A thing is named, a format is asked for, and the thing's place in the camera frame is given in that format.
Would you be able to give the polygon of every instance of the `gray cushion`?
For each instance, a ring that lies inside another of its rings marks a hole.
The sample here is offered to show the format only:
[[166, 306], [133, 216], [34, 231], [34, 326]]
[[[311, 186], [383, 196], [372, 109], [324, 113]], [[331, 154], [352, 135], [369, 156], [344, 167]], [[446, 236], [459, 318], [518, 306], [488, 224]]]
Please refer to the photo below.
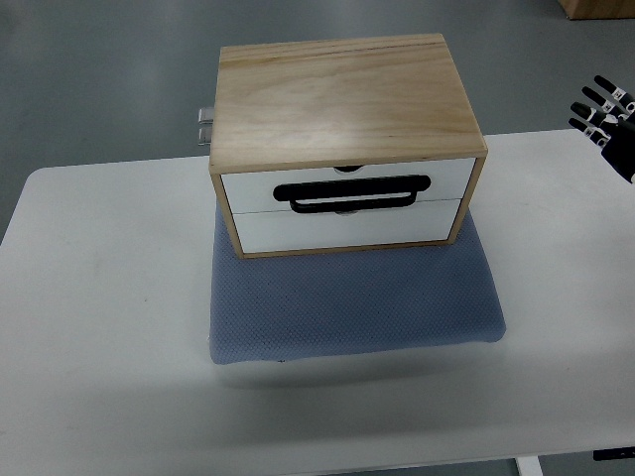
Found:
[[216, 210], [216, 364], [494, 342], [505, 321], [469, 213], [450, 246], [236, 258]]

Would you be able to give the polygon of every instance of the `table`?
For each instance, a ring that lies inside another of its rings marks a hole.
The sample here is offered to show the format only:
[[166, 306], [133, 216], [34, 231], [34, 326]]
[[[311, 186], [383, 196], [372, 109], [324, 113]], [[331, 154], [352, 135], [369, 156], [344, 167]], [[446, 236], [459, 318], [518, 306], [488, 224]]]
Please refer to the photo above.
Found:
[[500, 342], [229, 378], [207, 354], [206, 157], [35, 172], [0, 246], [2, 474], [324, 473], [634, 445], [635, 189], [577, 131], [486, 141], [470, 209]]

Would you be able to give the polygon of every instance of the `wooden box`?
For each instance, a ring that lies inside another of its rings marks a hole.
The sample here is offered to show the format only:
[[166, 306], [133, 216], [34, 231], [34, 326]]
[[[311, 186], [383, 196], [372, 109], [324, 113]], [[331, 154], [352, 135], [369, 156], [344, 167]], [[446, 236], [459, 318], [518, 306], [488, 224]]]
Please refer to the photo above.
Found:
[[442, 35], [221, 50], [209, 171], [240, 258], [451, 244], [486, 155]]
[[635, 18], [635, 0], [559, 0], [570, 20]]

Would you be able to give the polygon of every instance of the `concrete floor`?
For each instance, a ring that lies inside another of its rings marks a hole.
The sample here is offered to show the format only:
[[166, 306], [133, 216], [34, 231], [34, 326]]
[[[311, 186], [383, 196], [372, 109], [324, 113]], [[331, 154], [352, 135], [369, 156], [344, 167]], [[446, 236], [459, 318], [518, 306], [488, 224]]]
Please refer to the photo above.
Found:
[[[196, 112], [222, 46], [414, 33], [444, 34], [483, 134], [567, 128], [598, 73], [635, 90], [635, 20], [571, 22], [557, 0], [0, 0], [0, 236], [39, 168], [206, 154]], [[548, 476], [635, 473], [590, 454], [542, 462]]]

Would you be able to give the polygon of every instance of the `drawer front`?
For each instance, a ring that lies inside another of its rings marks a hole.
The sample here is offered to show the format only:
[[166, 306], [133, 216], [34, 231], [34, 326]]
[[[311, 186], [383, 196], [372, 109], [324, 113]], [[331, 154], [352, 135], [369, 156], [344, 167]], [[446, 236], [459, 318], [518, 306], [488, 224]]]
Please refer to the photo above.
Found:
[[460, 200], [421, 201], [353, 214], [272, 211], [234, 215], [244, 253], [445, 240]]
[[430, 177], [431, 185], [417, 194], [417, 201], [461, 198], [473, 167], [474, 159], [469, 158], [363, 166], [352, 173], [328, 168], [226, 174], [221, 178], [231, 212], [237, 214], [291, 210], [288, 201], [278, 201], [273, 197], [274, 188], [284, 183], [309, 181], [425, 175]]

